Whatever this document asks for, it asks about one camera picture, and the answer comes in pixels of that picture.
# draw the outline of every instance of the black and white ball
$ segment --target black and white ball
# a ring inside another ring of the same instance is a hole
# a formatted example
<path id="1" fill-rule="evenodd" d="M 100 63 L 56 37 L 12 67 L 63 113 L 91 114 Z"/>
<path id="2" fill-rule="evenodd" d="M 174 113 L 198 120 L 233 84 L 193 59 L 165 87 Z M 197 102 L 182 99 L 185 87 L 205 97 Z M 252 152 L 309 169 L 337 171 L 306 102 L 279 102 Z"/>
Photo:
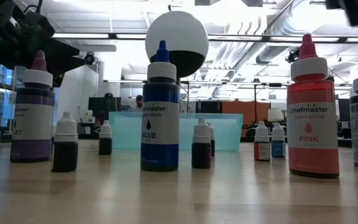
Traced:
<path id="1" fill-rule="evenodd" d="M 208 35 L 202 23 L 191 14 L 170 11 L 153 21 L 145 41 L 150 62 L 155 62 L 160 40 L 167 43 L 178 78 L 195 73 L 203 65 L 208 53 Z"/>

